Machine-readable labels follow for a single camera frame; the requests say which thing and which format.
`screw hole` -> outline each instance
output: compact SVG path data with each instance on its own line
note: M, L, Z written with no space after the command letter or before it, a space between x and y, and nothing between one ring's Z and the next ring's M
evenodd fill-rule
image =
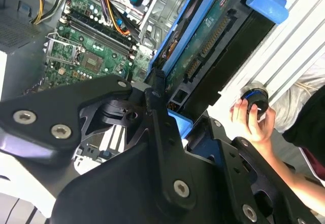
M158 98L160 98L160 94L157 91L152 91L152 94Z
M126 119L129 121L132 121L132 120L136 119L137 117L138 117L138 115L135 112L131 112L128 115L126 115Z
M236 173L240 174L240 170L238 168L234 167L234 170Z
M247 210L247 214L248 214L248 216L250 216L250 217L253 217L254 216L254 214L253 214L253 212L251 211L251 210Z
M27 113L23 113L19 116L19 118L22 120L30 120L30 115Z
M121 87L125 88L126 87L126 83L122 82L122 81L118 81L118 85L120 85Z
M208 156L207 159L209 159L210 161L214 162L214 155Z
M248 142L246 140L242 139L241 142L244 146L248 147Z

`black mount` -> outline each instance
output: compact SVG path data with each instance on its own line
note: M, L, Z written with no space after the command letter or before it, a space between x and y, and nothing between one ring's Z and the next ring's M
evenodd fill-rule
M126 127L124 152L72 180L51 223L319 223L247 141L230 142L212 119L201 118L185 151L161 73L152 74L145 86L111 75L0 103L1 151L42 167L63 168L82 140ZM17 123L19 110L36 121ZM54 137L57 124L71 136Z

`green circuit board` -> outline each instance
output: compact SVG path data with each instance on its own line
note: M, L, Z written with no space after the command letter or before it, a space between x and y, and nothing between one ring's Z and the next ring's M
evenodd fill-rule
M79 44L82 49L73 57L73 46L55 42L48 54L49 60L41 90L109 74L126 79L132 73L130 81L144 80L150 61L150 51L138 49L134 60L130 60L64 24L58 25L57 33L56 39L72 41L73 44Z
M102 18L102 7L94 0L71 0L68 3L68 6L71 10L82 13L87 17L91 17L91 19L96 18L96 21L104 20Z
M40 90L110 74L129 82L144 81L152 50L108 25L98 1L67 0L63 15L72 18L74 25L58 22L57 34L49 42Z
M166 92L172 94L184 79L184 74L191 77L198 69L201 62L197 59L198 55L205 57L211 49L214 42L219 38L223 28L226 27L229 20L223 20L219 27L216 23L230 0L216 0L208 11L204 21L200 24L195 34L187 44L184 52L181 54L177 63L166 78Z

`screw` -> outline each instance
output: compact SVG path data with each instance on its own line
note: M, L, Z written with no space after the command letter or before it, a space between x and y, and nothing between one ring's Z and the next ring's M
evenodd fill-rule
M241 142L242 142L242 144L244 145L244 146L246 146L246 147L248 147L248 142L246 141L246 140L241 140Z
M71 136L71 129L67 125L58 124L51 128L51 133L57 139L67 139Z
M118 81L118 85L122 86L123 88L126 87L126 83L122 82L122 81Z
M16 111L13 115L15 122L28 125L36 121L36 115L31 111Z
M187 198L189 196L189 188L182 180L174 182L174 190L180 197Z
M243 205L243 212L251 222L257 222L257 215L252 207L246 204Z
M304 220L298 218L298 224L306 224Z
M153 91L152 94L153 94L154 96L157 96L158 98L160 98L160 94L159 94L158 92Z
M217 120L214 120L214 124L217 126L217 127L221 127L221 123Z

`cable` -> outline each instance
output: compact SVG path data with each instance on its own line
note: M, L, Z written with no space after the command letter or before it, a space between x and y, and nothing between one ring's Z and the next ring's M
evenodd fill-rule
M35 19L31 21L31 23L33 24L37 24L37 22L41 19L41 16L43 14L44 0L39 0L39 1L40 1L39 12L37 13Z
M111 3L109 0L100 0L101 2L101 5L102 5L102 9L103 9L103 14L104 14L104 17L105 17L105 20L108 21L109 17L110 19L112 20L113 22L113 25L115 27L115 29L122 35L129 35L130 34L130 31L127 30L127 31L123 31L121 30L121 28L117 25L116 23L116 20L115 20L115 17L114 17L114 14L113 14L113 11L112 11L112 8L111 8Z
M302 88L303 90L306 91L306 93L311 97L311 93L308 91L308 89L298 83L295 83L295 86L299 87L299 88Z
M48 11L46 14L44 14L36 24L39 24L39 23L43 22L44 20L52 17L56 13L56 11L59 9L62 1L63 0L56 0L52 9L50 11Z
M8 215L8 217L7 217L7 220L6 220L6 222L5 222L5 224L8 223L8 220L9 220L9 218L10 218L10 215L11 215L12 211L15 209L15 207L16 207L16 205L17 205L17 203L18 203L19 200L20 200L20 199L17 199L16 203L15 203L15 204L13 205L13 207L11 208L11 210L10 210L10 212L9 212L9 215Z
M33 208L33 210L31 211L31 213L30 213L30 215L29 215L29 217L28 217L28 219L27 219L27 221L26 221L25 224L30 224L30 223L31 223L31 221L33 220L33 218L34 218L36 212L37 212L37 208L34 206L34 208Z
M110 0L110 2L119 3L120 5L124 6L125 8L129 8L129 9L131 9L132 11L136 12L139 16L144 16L142 12L138 11L138 10L135 9L135 8L128 7L126 4L123 4L122 2L119 2L119 1L116 1L116 0Z
M296 84L299 84L299 85L304 86L304 87L309 88L309 89L318 90L317 88L314 88L314 87L309 86L309 85L304 84L304 83L297 82Z

